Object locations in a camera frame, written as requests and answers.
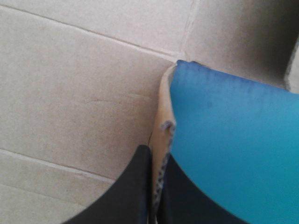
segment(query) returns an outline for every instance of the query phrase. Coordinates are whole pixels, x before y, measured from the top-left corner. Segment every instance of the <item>black curved edge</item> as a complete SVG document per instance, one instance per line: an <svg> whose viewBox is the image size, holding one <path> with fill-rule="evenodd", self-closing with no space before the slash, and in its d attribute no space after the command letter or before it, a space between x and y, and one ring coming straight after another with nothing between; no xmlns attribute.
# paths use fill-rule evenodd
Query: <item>black curved edge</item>
<svg viewBox="0 0 299 224"><path fill-rule="evenodd" d="M150 149L139 146L127 168L108 191L64 224L146 224L150 166Z"/></svg>
<svg viewBox="0 0 299 224"><path fill-rule="evenodd" d="M157 214L159 224L246 224L206 196L170 156Z"/></svg>

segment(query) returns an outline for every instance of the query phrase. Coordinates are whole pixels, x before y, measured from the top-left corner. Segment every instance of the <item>cardboard seam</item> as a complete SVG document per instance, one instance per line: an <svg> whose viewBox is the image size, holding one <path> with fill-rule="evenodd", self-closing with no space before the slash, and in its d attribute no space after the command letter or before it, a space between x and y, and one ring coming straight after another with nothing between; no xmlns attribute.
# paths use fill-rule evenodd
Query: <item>cardboard seam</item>
<svg viewBox="0 0 299 224"><path fill-rule="evenodd" d="M5 4L0 3L0 7L4 7L4 8L11 9L11 10L14 10L14 11L18 11L18 12L21 12L21 13L36 16L38 18L42 18L42 19L45 19L45 20L56 22L56 23L61 24L61 25L70 26L72 28L79 29L81 31L97 35L97 36L99 36L103 39L108 39L110 41L116 42L116 43L121 44L123 46L129 46L129 47L135 48L135 49L137 49L141 52L158 56L158 57L160 57L162 59L165 59L167 61L170 61L170 62L175 62L176 61L175 55L177 55L178 52L175 52L175 51L165 52L165 51L160 51L160 50L144 47L144 46L132 43L132 42L124 41L124 40L116 38L116 37L112 37L112 36L105 35L105 34L102 34L102 33L99 33L99 32L95 32L95 31L86 29L86 28L81 27L81 26L76 26L76 25L73 25L73 24L70 24L70 23L67 23L67 22L62 22L62 21L59 21L59 20L56 20L56 19L53 19L53 18L50 18L50 17L47 17L47 16L36 14L36 13L30 12L30 11L27 11L27 10L24 10L24 9L15 8L15 7L12 7L12 6L9 6L9 5L5 5Z"/></svg>
<svg viewBox="0 0 299 224"><path fill-rule="evenodd" d="M78 168L67 167L67 166L59 165L59 164L56 164L56 163L53 163L53 162L48 162L48 161L45 161L45 160L36 159L36 158L30 157L30 156L26 156L26 155L22 155L22 154L19 154L19 153L8 151L8 150L3 149L3 148L0 148L0 154L5 154L5 155L8 155L8 156L11 156L11 157L23 160L23 161L29 161L29 162L33 162L33 163L35 162L35 163L38 163L38 164L41 164L41 165L44 165L44 166L47 166L47 167L52 167L52 168L64 170L64 171L67 171L67 172L70 172L70 173L74 173L74 174L77 174L77 175L82 175L82 176L85 176L85 177L93 178L93 179L96 179L96 180L99 180L99 181L102 181L102 182L106 182L106 183L110 183L110 184L115 182L114 179L110 179L108 177L100 176L98 174L94 174L94 173L89 172L89 171L80 170Z"/></svg>
<svg viewBox="0 0 299 224"><path fill-rule="evenodd" d="M71 204L75 204L75 205L79 205L83 208L86 208L85 205L82 205L82 204L79 204L79 203L75 203L75 202L70 202L70 201L66 201L66 200L63 200L63 199L60 199L58 197L53 197L53 196L49 196L49 195L44 195L44 194L41 194L41 193L38 193L38 192L35 192L35 191L31 191L31 190L27 190L27 189L23 189L23 188L19 188L19 187L15 187L15 186L10 186L8 184L4 184L4 183L0 183L0 185L2 186L6 186L6 187L9 187L9 188L14 188L14 189L18 189L18 190L21 190L21 191L25 191L25 192L29 192L29 193L33 193L33 194L37 194L39 196L43 196L43 197L49 197L49 198L52 198L52 199L55 199L55 200L59 200L61 202L66 202L66 203L71 203Z"/></svg>

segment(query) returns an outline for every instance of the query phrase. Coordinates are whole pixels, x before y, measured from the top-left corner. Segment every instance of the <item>tan cardboard surface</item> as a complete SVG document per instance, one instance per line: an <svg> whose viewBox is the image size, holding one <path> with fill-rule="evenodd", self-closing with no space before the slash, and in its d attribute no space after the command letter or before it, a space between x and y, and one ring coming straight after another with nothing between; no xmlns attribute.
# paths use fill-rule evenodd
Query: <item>tan cardboard surface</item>
<svg viewBox="0 0 299 224"><path fill-rule="evenodd" d="M114 182L4 150L0 150L0 165L0 184L84 207L99 198Z"/></svg>
<svg viewBox="0 0 299 224"><path fill-rule="evenodd" d="M0 184L0 224L61 224L84 207Z"/></svg>
<svg viewBox="0 0 299 224"><path fill-rule="evenodd" d="M180 51L193 0L0 0L57 21L167 54Z"/></svg>
<svg viewBox="0 0 299 224"><path fill-rule="evenodd" d="M115 179L171 62L4 7L0 23L0 148Z"/></svg>

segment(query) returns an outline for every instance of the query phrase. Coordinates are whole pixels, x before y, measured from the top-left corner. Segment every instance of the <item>blue foam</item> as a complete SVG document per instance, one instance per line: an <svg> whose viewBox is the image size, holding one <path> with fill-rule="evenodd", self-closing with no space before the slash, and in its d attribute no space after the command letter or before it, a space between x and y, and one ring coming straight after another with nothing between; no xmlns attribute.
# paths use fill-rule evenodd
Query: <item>blue foam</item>
<svg viewBox="0 0 299 224"><path fill-rule="evenodd" d="M299 95L178 61L172 155L220 206L252 224L299 223Z"/></svg>

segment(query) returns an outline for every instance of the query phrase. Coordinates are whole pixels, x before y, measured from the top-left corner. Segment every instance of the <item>corrugated cardboard edge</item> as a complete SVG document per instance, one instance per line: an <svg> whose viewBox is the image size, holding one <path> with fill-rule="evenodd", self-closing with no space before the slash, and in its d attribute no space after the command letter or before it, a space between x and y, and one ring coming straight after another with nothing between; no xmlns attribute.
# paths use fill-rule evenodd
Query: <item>corrugated cardboard edge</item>
<svg viewBox="0 0 299 224"><path fill-rule="evenodd" d="M170 155L173 135L176 128L170 85L177 64L172 65L162 76L159 88L158 110L155 118L149 147L152 150L152 213L156 214L162 188L163 178Z"/></svg>
<svg viewBox="0 0 299 224"><path fill-rule="evenodd" d="M299 93L299 37L285 72L285 85L287 90Z"/></svg>

